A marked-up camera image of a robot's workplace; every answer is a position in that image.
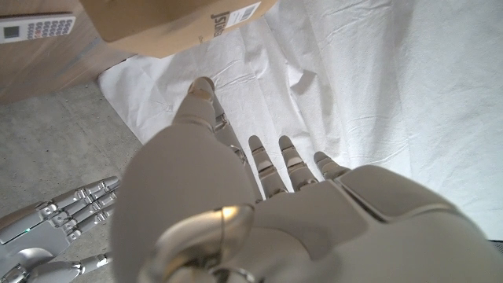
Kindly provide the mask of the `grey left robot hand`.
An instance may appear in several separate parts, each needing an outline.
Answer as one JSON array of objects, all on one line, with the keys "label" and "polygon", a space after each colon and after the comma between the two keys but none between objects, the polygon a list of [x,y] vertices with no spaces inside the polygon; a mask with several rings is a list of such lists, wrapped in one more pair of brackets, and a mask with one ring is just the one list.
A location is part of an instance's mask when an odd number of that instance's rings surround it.
[{"label": "grey left robot hand", "polygon": [[207,77],[133,157],[112,220],[118,282],[499,282],[502,254],[454,204],[322,152],[313,175],[279,139],[246,156]]}]

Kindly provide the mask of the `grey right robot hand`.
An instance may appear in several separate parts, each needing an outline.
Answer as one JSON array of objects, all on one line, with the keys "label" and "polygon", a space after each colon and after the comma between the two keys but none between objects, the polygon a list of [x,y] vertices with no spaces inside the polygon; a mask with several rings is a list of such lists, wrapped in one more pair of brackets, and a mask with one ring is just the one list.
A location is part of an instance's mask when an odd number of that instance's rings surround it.
[{"label": "grey right robot hand", "polygon": [[112,261],[112,253],[54,261],[85,232],[109,219],[120,180],[104,178],[1,217],[2,282],[71,282]]}]

